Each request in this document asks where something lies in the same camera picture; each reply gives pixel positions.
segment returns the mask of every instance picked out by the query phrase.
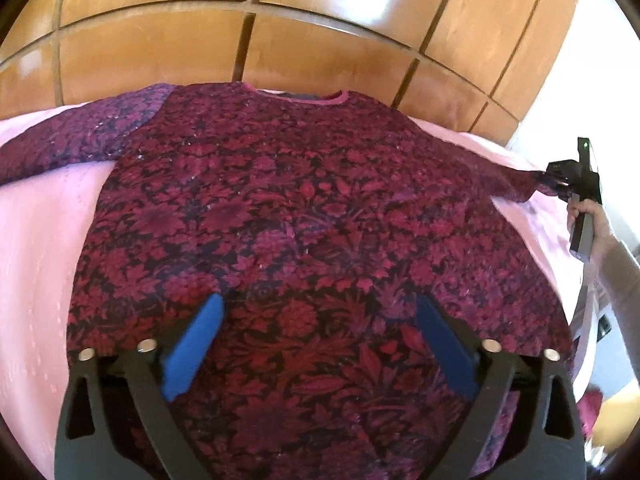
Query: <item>metal screw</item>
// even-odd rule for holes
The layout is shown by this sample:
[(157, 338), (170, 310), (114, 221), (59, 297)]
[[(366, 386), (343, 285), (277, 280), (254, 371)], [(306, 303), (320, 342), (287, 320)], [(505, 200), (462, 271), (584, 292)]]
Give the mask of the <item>metal screw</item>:
[(158, 342), (155, 339), (144, 339), (138, 343), (138, 352), (144, 354), (155, 350), (158, 346)]
[(547, 359), (549, 359), (550, 361), (559, 361), (560, 360), (560, 354), (554, 350), (553, 348), (546, 348), (545, 349), (545, 357)]
[(482, 348), (484, 348), (487, 352), (491, 352), (492, 354), (497, 354), (502, 350), (502, 345), (498, 343), (495, 339), (483, 339)]
[(78, 359), (81, 361), (88, 361), (95, 356), (95, 350), (93, 348), (85, 348), (78, 354)]

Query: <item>sweater cuff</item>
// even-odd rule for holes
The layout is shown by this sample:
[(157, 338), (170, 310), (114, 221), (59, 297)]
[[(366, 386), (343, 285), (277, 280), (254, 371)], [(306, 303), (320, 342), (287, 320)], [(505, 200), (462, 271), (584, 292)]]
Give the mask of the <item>sweater cuff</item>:
[(618, 242), (610, 248), (600, 267), (599, 278), (611, 304), (619, 304), (631, 293), (638, 282), (638, 272), (638, 263), (625, 244)]

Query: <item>sweater neckline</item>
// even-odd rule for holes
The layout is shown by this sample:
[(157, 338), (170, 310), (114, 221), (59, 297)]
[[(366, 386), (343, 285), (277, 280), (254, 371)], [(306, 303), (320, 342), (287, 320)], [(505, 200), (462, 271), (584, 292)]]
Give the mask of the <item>sweater neckline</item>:
[(295, 99), (291, 97), (280, 96), (276, 93), (258, 90), (253, 85), (245, 82), (242, 83), (242, 86), (246, 90), (252, 93), (255, 93), (261, 97), (265, 97), (267, 99), (280, 99), (281, 101), (289, 101), (291, 103), (300, 103), (300, 104), (308, 104), (308, 105), (320, 105), (320, 106), (340, 105), (345, 103), (349, 98), (348, 90), (339, 90), (334, 94), (323, 96), (320, 99)]

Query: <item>black handle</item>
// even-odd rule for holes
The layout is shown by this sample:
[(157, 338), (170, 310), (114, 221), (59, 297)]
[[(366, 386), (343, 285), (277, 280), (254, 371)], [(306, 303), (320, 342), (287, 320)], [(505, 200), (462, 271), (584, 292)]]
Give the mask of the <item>black handle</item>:
[(588, 262), (591, 256), (593, 237), (593, 216), (591, 213), (580, 213), (571, 233), (569, 252), (581, 262)]

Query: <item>hand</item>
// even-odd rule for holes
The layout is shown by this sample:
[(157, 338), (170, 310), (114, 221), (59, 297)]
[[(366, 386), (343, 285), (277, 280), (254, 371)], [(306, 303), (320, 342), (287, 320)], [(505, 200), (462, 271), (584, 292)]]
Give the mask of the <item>hand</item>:
[(607, 214), (602, 206), (593, 200), (578, 202), (573, 198), (569, 200), (566, 210), (568, 212), (566, 226), (569, 231), (571, 231), (580, 213), (591, 213), (593, 216), (593, 245), (591, 247), (590, 262), (596, 267), (596, 270), (600, 270), (607, 253), (618, 243), (613, 234), (613, 229), (611, 229)]

